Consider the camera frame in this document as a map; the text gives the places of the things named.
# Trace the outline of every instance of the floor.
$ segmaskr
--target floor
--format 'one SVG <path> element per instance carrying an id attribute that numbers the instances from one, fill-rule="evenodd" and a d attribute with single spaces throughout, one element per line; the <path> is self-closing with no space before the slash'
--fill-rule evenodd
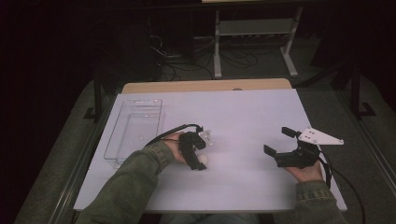
<path id="1" fill-rule="evenodd" d="M 292 85 L 297 85 L 322 71 L 310 66 L 320 40 L 318 37 L 295 40 L 290 57 L 299 72 L 298 77 L 288 75 L 278 50 L 284 43 L 284 37 L 268 36 L 265 38 L 270 44 L 262 44 L 263 37 L 253 36 L 251 38 L 259 44 L 252 46 L 238 38 L 224 39 L 221 45 L 222 79 L 284 77 Z M 206 48 L 211 45 L 211 38 L 199 41 L 201 47 L 194 61 L 169 53 L 173 56 L 162 62 L 161 81 L 213 79 L 212 51 L 211 47 Z M 395 178 L 393 169 L 396 169 L 396 152 L 393 150 L 396 144 L 396 113 L 382 100 L 375 85 L 363 77 L 361 101 L 367 102 L 376 116 L 356 119 L 349 109 L 349 85 L 343 91 L 335 91 L 331 86 L 335 75 L 329 74 L 309 87 L 297 89 L 297 92 L 312 126 L 345 140 L 342 147 L 326 146 L 323 150 L 329 155 L 333 167 L 359 193 L 365 208 L 366 223 L 392 223 L 396 219 L 396 190 L 392 181 Z M 112 99 L 106 96 L 104 99 L 106 114 Z M 87 168 L 78 167 L 77 161 L 83 148 L 94 147 L 99 135 L 95 130 L 104 125 L 100 121 L 94 123 L 92 119 L 84 119 L 87 110 L 93 106 L 93 85 L 90 83 L 76 101 L 16 223 L 73 223 L 76 214 L 71 208 L 78 189 L 70 183 L 70 174 L 76 169 Z M 60 158 L 63 158 L 63 164 L 59 164 Z M 335 175 L 335 179 L 348 207 L 345 212 L 347 220 L 352 224 L 361 223 L 357 196 L 340 175 Z M 275 214 L 275 222 L 286 224 L 293 223 L 293 220 L 290 214 Z"/>

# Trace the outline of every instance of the black cable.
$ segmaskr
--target black cable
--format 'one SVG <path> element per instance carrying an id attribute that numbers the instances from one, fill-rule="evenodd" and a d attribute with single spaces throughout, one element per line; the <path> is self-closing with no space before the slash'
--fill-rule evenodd
<path id="1" fill-rule="evenodd" d="M 322 163 L 322 165 L 323 165 L 324 172 L 326 174 L 326 185 L 330 189 L 332 186 L 332 176 L 330 174 L 329 165 L 321 157 L 319 157 L 318 159 L 319 159 L 320 163 Z"/>
<path id="2" fill-rule="evenodd" d="M 344 176 L 342 175 L 339 171 L 335 170 L 334 168 L 332 168 L 332 170 L 338 174 L 339 176 L 341 176 L 347 183 L 348 185 L 351 187 L 352 191 L 355 193 L 356 198 L 359 201 L 359 206 L 361 207 L 361 224 L 365 224 L 366 223 L 366 212 L 364 210 L 364 205 L 363 202 L 361 201 L 361 196 L 359 195 L 359 193 L 356 191 L 355 187 L 353 187 L 352 183 Z"/>
<path id="3" fill-rule="evenodd" d="M 202 132 L 202 131 L 204 130 L 204 128 L 201 127 L 201 126 L 199 126 L 198 124 L 183 124 L 183 125 L 178 126 L 178 127 L 174 128 L 174 129 L 172 129 L 172 130 L 169 130 L 168 132 L 165 132 L 165 133 L 162 133 L 162 134 L 158 135 L 157 137 L 155 137 L 154 139 L 152 139 L 151 141 L 149 141 L 149 142 L 146 144 L 146 146 L 151 145 L 151 144 L 153 144 L 153 143 L 155 143 L 155 142 L 160 141 L 163 137 L 165 137 L 165 136 L 167 136 L 167 135 L 169 135 L 169 134 L 171 134 L 171 133 L 178 132 L 178 131 L 183 130 L 183 129 L 186 129 L 186 128 L 188 128 L 188 127 L 195 127 L 195 128 L 196 128 L 196 132 L 198 132 L 198 133 L 200 133 L 200 132 Z"/>
<path id="4" fill-rule="evenodd" d="M 181 68 L 181 67 L 174 66 L 173 64 L 192 65 L 192 66 L 197 66 L 197 67 L 199 67 L 199 68 L 197 68 L 197 69 L 185 69 L 185 68 Z M 211 72 L 209 69 L 207 69 L 206 67 L 204 67 L 204 66 L 202 66 L 202 65 L 200 65 L 200 64 L 196 64 L 196 63 L 168 63 L 167 65 L 168 65 L 168 66 L 171 66 L 171 67 L 173 67 L 173 68 L 175 68 L 175 69 L 178 69 L 178 70 L 181 70 L 181 71 L 186 71 L 186 72 L 198 71 L 198 70 L 204 69 L 204 70 L 206 70 L 206 72 L 209 74 L 210 79 L 213 80 L 213 74 L 212 74 L 212 72 Z"/>
<path id="5" fill-rule="evenodd" d="M 173 74 L 171 74 L 172 78 L 171 78 L 170 81 L 173 81 L 175 79 L 175 77 L 178 77 L 178 79 L 181 80 L 181 77 L 179 75 L 177 75 L 177 73 L 176 73 L 175 67 L 173 67 L 172 65 L 170 65 L 168 63 L 165 63 L 164 65 L 170 67 L 172 69 L 172 71 L 173 71 Z"/>
<path id="6" fill-rule="evenodd" d="M 364 209 L 364 206 L 363 206 L 363 202 L 361 201 L 361 196 L 360 196 L 359 193 L 356 191 L 356 189 L 355 189 L 355 187 L 352 185 L 352 183 L 351 183 L 344 175 L 342 175 L 339 171 L 335 170 L 335 169 L 332 167 L 332 162 L 330 161 L 330 158 L 329 158 L 323 151 L 320 151 L 320 152 L 323 154 L 323 156 L 325 157 L 325 159 L 326 159 L 326 161 L 327 161 L 327 163 L 324 163 L 324 164 L 322 163 L 323 166 L 325 167 L 325 171 L 326 171 L 326 167 L 328 167 L 328 170 L 331 171 L 330 178 L 332 178 L 332 174 L 333 174 L 333 172 L 335 172 L 335 173 L 337 173 L 340 177 L 342 177 L 342 178 L 347 182 L 347 184 L 351 187 L 353 193 L 355 194 L 356 198 L 358 199 L 359 206 L 361 207 L 361 224 L 365 224 L 365 223 L 366 223 L 366 213 L 365 213 L 365 209 Z"/>

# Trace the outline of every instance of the transparent plastic tray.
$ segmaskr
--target transparent plastic tray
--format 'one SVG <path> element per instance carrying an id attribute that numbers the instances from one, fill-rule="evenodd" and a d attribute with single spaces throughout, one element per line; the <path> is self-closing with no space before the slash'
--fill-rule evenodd
<path id="1" fill-rule="evenodd" d="M 122 103 L 105 153 L 105 159 L 111 161 L 115 168 L 162 131 L 162 105 L 162 100 L 128 100 Z"/>

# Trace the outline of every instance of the white table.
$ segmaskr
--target white table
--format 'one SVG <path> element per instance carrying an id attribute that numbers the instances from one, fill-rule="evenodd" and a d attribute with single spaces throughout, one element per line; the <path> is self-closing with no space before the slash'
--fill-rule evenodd
<path id="1" fill-rule="evenodd" d="M 265 144 L 278 152 L 292 151 L 296 140 L 282 134 L 281 127 L 303 131 L 310 126 L 296 90 L 290 89 L 120 94 L 81 187 L 76 210 L 89 205 L 115 173 L 104 154 L 122 102 L 132 99 L 163 101 L 164 132 L 188 123 L 212 131 L 213 146 L 197 152 L 209 158 L 207 169 L 192 171 L 183 164 L 170 164 L 159 175 L 148 212 L 273 213 L 294 208 L 296 181 L 262 150 Z M 338 207 L 347 210 L 334 181 L 332 193 Z"/>

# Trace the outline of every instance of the sleeve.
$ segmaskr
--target sleeve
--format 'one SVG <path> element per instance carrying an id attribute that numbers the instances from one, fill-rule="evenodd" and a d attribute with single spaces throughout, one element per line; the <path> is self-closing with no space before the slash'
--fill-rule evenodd
<path id="1" fill-rule="evenodd" d="M 80 213 L 77 223 L 137 223 L 157 186 L 158 174 L 174 159 L 162 141 L 134 152 Z"/>
<path id="2" fill-rule="evenodd" d="M 337 201 L 324 181 L 310 181 L 296 185 L 295 216 L 301 224 L 348 223 L 337 207 Z"/>

